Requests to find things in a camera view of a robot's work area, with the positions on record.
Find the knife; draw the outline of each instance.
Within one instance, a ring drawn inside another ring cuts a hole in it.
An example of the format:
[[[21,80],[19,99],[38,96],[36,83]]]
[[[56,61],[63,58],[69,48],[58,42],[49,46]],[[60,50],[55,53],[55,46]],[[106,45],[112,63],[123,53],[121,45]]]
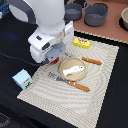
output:
[[[65,82],[65,83],[67,83],[67,84],[69,84],[69,85],[71,85],[71,86],[74,86],[74,87],[76,87],[76,88],[78,88],[78,89],[81,89],[81,90],[83,90],[83,91],[86,91],[86,92],[90,91],[88,87],[85,87],[85,86],[83,86],[83,85],[81,85],[81,84],[78,84],[78,83],[75,83],[75,82],[73,82],[73,81],[64,80],[64,79],[62,79],[61,77],[57,76],[56,74],[54,74],[54,73],[52,73],[52,72],[49,72],[48,76],[49,76],[50,78],[56,80],[56,81],[63,81],[63,82]]]
[[[76,55],[71,55],[69,53],[65,53],[65,55],[68,56],[68,57],[77,57],[77,58],[82,59],[83,61],[86,61],[86,62],[89,62],[89,63],[93,63],[93,64],[97,64],[97,65],[101,65],[102,64],[102,62],[100,62],[100,61],[89,59],[89,58],[85,58],[85,57],[79,57],[79,56],[76,56]]]

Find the cloth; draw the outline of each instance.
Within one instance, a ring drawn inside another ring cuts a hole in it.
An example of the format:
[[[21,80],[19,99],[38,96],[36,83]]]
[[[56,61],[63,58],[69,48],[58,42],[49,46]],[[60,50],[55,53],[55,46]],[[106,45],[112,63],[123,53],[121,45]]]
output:
[[[59,66],[67,58],[63,54],[56,65],[41,66],[33,76],[33,85],[27,90],[23,90],[18,98],[78,128],[95,128],[118,47],[89,40],[90,48],[84,49],[73,45],[72,42],[75,38],[77,37],[66,44],[66,53],[102,62],[100,66],[86,63],[87,75],[76,81],[78,84],[87,86],[90,91],[85,92],[69,86],[65,82],[49,78],[49,72],[62,77]]]
[[[36,28],[37,25],[18,21],[11,13],[6,14],[0,20],[0,52],[34,63],[29,52],[28,38]],[[75,32],[75,35],[119,47],[96,128],[127,128],[128,45],[78,32]],[[21,69],[27,70],[33,76],[38,68],[0,55],[0,104],[50,128],[75,128],[70,123],[17,99],[22,90],[13,81],[12,76]]]

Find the wooden knife handle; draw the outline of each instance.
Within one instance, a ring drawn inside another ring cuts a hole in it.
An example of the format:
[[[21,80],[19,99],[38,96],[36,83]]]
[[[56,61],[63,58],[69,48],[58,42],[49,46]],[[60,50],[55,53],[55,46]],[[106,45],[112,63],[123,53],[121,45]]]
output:
[[[88,59],[88,58],[85,58],[85,57],[82,57],[82,60],[87,61],[89,63],[97,64],[97,65],[101,65],[102,64],[100,61]]]
[[[77,84],[77,83],[72,82],[72,81],[68,81],[68,84],[71,85],[71,86],[74,86],[74,87],[76,87],[78,89],[81,89],[83,91],[86,91],[86,92],[90,91],[88,87],[85,87],[83,85]]]

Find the woven placemat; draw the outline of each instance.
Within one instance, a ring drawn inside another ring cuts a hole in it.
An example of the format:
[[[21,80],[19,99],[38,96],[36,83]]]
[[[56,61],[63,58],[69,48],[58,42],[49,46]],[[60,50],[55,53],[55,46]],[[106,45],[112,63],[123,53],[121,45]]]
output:
[[[90,91],[85,92],[48,77],[49,72],[61,76],[59,65],[67,58],[63,54],[57,64],[39,67],[33,76],[34,83],[21,91],[17,98],[78,128],[95,128],[119,47],[89,40],[90,48],[84,49],[72,44],[74,38],[66,44],[66,53],[102,62],[102,65],[85,62],[87,75],[77,81]]]

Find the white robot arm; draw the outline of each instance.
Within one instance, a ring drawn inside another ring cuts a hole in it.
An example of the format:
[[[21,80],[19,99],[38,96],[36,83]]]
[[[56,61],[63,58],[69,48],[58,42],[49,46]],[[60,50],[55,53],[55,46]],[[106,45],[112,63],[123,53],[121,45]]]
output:
[[[32,58],[46,64],[66,50],[65,44],[74,37],[73,21],[64,22],[64,0],[7,0],[12,14],[23,22],[37,24],[28,38]]]

